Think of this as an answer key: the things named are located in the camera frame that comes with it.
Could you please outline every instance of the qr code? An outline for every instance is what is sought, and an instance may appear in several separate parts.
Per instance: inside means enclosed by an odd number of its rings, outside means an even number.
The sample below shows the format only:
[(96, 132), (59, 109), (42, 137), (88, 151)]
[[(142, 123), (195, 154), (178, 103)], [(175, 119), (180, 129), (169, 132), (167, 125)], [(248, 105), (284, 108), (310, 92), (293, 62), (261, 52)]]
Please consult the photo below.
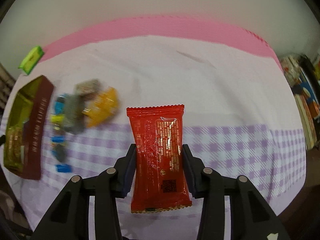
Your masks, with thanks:
[(177, 192), (177, 180), (175, 179), (163, 180), (161, 189), (163, 190), (163, 193)]

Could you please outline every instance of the dark floor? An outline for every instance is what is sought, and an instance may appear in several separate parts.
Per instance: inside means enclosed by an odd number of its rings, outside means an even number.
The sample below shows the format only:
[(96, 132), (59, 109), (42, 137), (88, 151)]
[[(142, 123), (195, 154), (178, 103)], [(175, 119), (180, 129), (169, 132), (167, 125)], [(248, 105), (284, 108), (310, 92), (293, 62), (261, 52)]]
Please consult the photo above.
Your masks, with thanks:
[(307, 152), (307, 177), (302, 190), (279, 215), (292, 240), (303, 238), (320, 215), (320, 151)]

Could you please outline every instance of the pile of candy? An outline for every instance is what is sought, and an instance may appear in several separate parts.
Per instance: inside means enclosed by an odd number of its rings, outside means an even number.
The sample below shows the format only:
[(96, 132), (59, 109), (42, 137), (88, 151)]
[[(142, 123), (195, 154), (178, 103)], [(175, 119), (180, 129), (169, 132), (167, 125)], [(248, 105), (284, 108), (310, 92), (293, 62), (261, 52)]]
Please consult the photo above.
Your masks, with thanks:
[(110, 87), (99, 93), (100, 86), (98, 79), (89, 80), (77, 84), (73, 95), (57, 97), (54, 114), (51, 115), (54, 134), (51, 138), (52, 154), (60, 162), (56, 165), (57, 172), (71, 172), (70, 165), (65, 163), (65, 132), (79, 134), (85, 127), (97, 126), (109, 119), (118, 110), (116, 89)]

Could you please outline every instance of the red snack packet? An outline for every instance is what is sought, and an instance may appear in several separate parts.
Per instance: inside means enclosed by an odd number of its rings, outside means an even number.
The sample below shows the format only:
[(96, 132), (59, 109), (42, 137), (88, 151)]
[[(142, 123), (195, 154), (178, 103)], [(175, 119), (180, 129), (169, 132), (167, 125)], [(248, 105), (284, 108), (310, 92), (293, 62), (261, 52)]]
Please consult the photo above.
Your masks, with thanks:
[(184, 105), (127, 108), (137, 171), (131, 212), (157, 212), (191, 206), (182, 167)]

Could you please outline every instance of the pink fabric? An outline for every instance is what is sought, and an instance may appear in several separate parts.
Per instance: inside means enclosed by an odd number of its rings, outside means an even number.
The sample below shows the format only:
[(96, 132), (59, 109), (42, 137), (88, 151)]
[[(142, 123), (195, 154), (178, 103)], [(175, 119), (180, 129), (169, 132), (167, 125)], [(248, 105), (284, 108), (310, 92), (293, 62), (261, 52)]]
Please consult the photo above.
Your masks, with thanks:
[(143, 35), (178, 37), (225, 44), (257, 56), (272, 57), (282, 71), (273, 49), (256, 34), (209, 19), (180, 16), (123, 18), (94, 25), (47, 45), (41, 61), (84, 44)]

